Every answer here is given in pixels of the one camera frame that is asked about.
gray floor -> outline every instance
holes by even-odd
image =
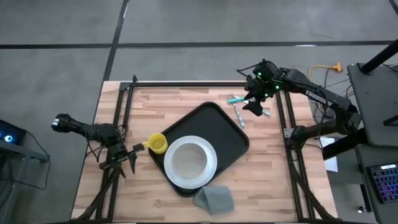
[[[112,42],[122,0],[0,0],[1,44]],[[394,40],[398,15],[387,0],[131,0],[120,42]],[[311,65],[343,68],[365,62],[385,46],[224,47],[118,49],[110,80],[239,80],[235,72],[263,57],[307,73]],[[51,154],[49,185],[24,187],[14,223],[69,219],[85,151],[75,134],[50,129],[54,116],[70,113],[93,121],[109,49],[0,50],[0,119],[35,134]],[[396,63],[398,57],[389,62]],[[323,83],[325,70],[313,71]],[[331,72],[328,83],[347,78]],[[342,93],[348,82],[330,88]],[[342,155],[341,168],[354,162]],[[45,166],[34,164],[28,180],[43,184]],[[340,218],[374,222],[358,214],[357,185],[330,174]]]

butcher block tabletop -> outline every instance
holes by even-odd
[[[120,82],[104,82],[95,123],[112,123]],[[152,133],[159,133],[174,124],[191,110],[206,101],[221,106],[239,126],[233,105],[227,103],[230,94],[244,96],[242,87],[135,87],[129,114],[129,129],[126,134],[128,150],[147,140]],[[308,98],[290,94],[297,125],[313,125]],[[125,101],[122,104],[119,123],[122,123]],[[114,211],[114,222],[294,222],[297,216],[276,98],[262,103],[271,117],[257,117],[250,111],[240,109],[245,123],[243,131],[249,137],[250,147],[234,164],[222,172],[209,186],[228,186],[234,200],[234,210],[211,216],[194,206],[193,198],[183,198],[174,191],[150,157],[148,150],[137,154],[136,173],[129,163],[122,167],[126,179],[119,179]],[[287,124],[287,108],[284,104]],[[106,150],[101,152],[105,160]],[[328,176],[319,148],[303,148],[310,188],[320,203],[337,217]],[[103,171],[92,154],[87,156],[72,212],[72,218],[83,213],[100,190]],[[304,214],[307,214],[302,191],[300,197]],[[109,194],[104,209],[108,210]]]

yellow mug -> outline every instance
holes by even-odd
[[[152,134],[149,136],[148,141],[142,144],[149,147],[156,154],[164,153],[168,148],[166,137],[160,133]]]

black electronic device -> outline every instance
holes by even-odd
[[[0,119],[0,140],[20,146],[26,131]]]
[[[126,175],[119,165],[120,162],[129,160],[131,170],[135,173],[136,153],[144,150],[142,144],[135,145],[133,150],[128,152],[123,141],[123,134],[126,129],[118,129],[112,124],[85,124],[74,120],[69,114],[58,114],[51,128],[60,133],[74,132],[82,135],[87,141],[96,141],[101,143],[101,146],[108,148],[111,153],[111,159],[99,164],[99,168],[108,169],[113,168],[120,172],[126,178]]]
[[[380,203],[398,202],[398,163],[366,169]]]

gray cloth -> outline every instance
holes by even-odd
[[[210,215],[234,210],[234,202],[228,187],[202,187],[194,196],[193,203],[208,211]]]

